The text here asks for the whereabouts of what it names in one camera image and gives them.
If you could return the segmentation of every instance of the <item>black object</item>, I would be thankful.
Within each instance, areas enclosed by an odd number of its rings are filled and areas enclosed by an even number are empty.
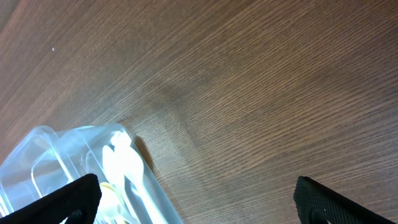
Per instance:
[[[299,177],[294,192],[303,224],[394,224],[309,177]]]
[[[101,199],[98,178],[87,174],[30,205],[0,218],[0,224],[92,224]]]

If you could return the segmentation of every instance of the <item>transparent plastic bin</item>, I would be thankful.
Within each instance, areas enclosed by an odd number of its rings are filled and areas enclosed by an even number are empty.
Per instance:
[[[120,124],[34,128],[0,166],[1,215],[89,173],[98,176],[103,192],[95,223],[182,223]]]

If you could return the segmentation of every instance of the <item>brown wooden surface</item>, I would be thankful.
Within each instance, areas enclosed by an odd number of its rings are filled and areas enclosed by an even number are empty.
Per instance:
[[[3,4],[1,159],[119,122],[186,223],[298,223],[299,175],[398,222],[397,1]]]

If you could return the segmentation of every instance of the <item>table top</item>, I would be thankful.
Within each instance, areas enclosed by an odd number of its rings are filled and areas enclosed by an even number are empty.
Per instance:
[[[121,123],[185,223],[299,223],[309,176],[398,222],[397,1],[0,4],[0,158]]]

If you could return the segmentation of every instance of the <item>wood grain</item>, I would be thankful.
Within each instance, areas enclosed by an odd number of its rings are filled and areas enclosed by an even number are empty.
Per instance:
[[[397,1],[8,4],[1,159],[118,122],[186,223],[299,223],[299,175],[398,222]]]

